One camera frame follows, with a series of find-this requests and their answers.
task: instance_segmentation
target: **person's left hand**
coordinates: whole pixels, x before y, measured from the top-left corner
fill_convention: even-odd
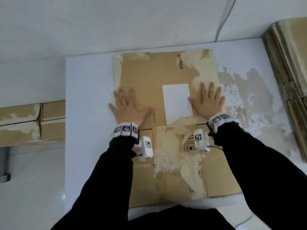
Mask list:
[[[124,90],[119,87],[118,92],[114,91],[114,97],[117,105],[117,109],[109,103],[109,108],[115,116],[118,124],[122,122],[133,122],[140,126],[145,117],[155,110],[154,107],[150,107],[143,112],[138,112],[134,105],[134,89],[129,89],[128,99],[125,97]]]

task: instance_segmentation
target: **folded cardboard stack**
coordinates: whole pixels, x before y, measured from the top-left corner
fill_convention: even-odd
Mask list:
[[[65,101],[0,108],[0,147],[65,140]]]
[[[307,17],[273,24],[263,41],[299,148],[307,159]]]
[[[186,95],[201,100],[201,82],[219,85],[213,50],[164,53],[122,53],[114,59],[116,87],[135,89],[138,110],[153,106],[139,126],[151,138],[154,156],[134,158],[130,207],[179,203],[241,193],[220,149],[199,153],[193,132],[207,120],[198,115]]]

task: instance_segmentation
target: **pinky finger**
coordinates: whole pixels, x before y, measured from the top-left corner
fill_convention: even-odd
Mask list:
[[[225,103],[225,96],[221,97],[221,100],[219,102],[219,106],[223,107]]]
[[[117,115],[117,109],[111,103],[109,103],[109,108],[112,111],[113,115],[116,116]]]

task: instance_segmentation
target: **finger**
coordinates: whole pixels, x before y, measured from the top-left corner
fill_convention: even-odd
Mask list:
[[[214,100],[214,82],[211,82],[209,86],[209,98]]]
[[[223,107],[224,106],[224,103],[225,103],[225,96],[223,96],[219,102],[219,106],[220,107]]]
[[[128,105],[131,107],[134,107],[134,89],[133,88],[129,89]]]
[[[151,112],[153,112],[155,109],[156,109],[156,108],[154,108],[154,107],[151,106],[151,107],[148,108],[147,110],[143,111],[142,114],[143,114],[144,118],[145,118],[147,115],[149,115]]]
[[[115,98],[115,102],[116,102],[117,109],[120,110],[120,109],[122,108],[122,103],[121,103],[121,101],[120,101],[118,92],[117,92],[117,91],[114,91],[113,94],[114,94],[114,98]]]
[[[215,98],[214,100],[219,103],[220,99],[221,99],[221,92],[222,92],[222,88],[219,87],[217,88],[216,94],[215,94]]]
[[[120,102],[122,103],[122,107],[123,108],[127,107],[127,100],[126,100],[123,88],[121,87],[118,88],[118,94],[119,94]]]
[[[208,98],[208,93],[207,93],[207,90],[206,90],[206,87],[205,87],[205,83],[201,83],[201,96],[203,98],[203,100],[207,99]]]
[[[200,104],[195,101],[194,98],[188,97],[189,102],[198,110]]]
[[[109,108],[112,111],[113,115],[117,116],[117,109],[111,103],[109,103]]]

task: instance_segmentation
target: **hand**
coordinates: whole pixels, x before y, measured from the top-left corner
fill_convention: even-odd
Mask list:
[[[211,82],[209,87],[209,93],[207,93],[205,84],[202,82],[201,83],[201,95],[203,98],[202,103],[195,102],[194,98],[192,97],[189,97],[188,100],[196,108],[199,115],[208,120],[215,114],[220,113],[222,111],[222,108],[225,103],[225,96],[220,97],[221,91],[222,88],[219,87],[214,96],[214,82]]]
[[[143,112],[138,112],[134,105],[134,89],[129,89],[128,99],[126,99],[124,90],[119,87],[118,92],[114,91],[114,97],[117,105],[117,109],[109,103],[109,108],[115,116],[118,124],[122,122],[134,122],[140,126],[145,117],[155,110],[154,107],[150,107]]]

